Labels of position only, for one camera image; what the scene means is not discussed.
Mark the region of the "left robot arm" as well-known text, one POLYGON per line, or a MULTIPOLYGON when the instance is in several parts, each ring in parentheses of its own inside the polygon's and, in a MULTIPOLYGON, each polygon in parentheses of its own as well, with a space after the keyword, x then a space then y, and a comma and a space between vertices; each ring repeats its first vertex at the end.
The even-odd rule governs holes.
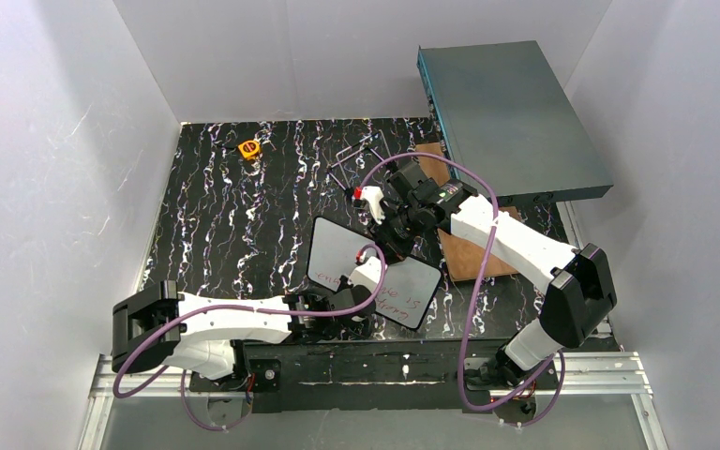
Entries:
POLYGON ((162 366, 220 380, 243 372, 244 341, 309 344, 337 338, 376 311, 373 291, 342 281, 265 299, 219 299, 181 292, 165 280, 112 309, 112 370, 162 366))

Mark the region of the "small white whiteboard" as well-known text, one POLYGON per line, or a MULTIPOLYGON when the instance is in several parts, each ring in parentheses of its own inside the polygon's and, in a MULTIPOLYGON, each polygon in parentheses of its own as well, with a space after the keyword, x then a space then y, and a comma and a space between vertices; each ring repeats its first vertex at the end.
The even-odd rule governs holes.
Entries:
POLYGON ((409 257, 382 263, 375 251, 357 254, 370 239, 326 217, 316 217, 307 264, 309 280, 336 290, 345 277, 369 291, 378 290, 376 312, 408 329, 417 329, 441 282, 439 268, 409 257))

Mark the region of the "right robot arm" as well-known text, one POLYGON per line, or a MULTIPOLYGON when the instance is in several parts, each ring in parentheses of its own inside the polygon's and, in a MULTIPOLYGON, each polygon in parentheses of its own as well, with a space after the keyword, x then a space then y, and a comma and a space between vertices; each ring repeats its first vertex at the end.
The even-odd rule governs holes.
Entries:
POLYGON ((600 247, 553 240, 500 211, 494 196, 456 178, 439 183, 416 161, 399 166, 391 157, 382 166, 397 200, 386 200, 368 177, 352 199, 367 206, 369 232, 389 262, 402 261, 416 236, 441 230, 515 268, 543 294, 538 317, 474 370, 470 382, 519 384, 551 354, 583 344, 615 308, 608 257, 600 247))

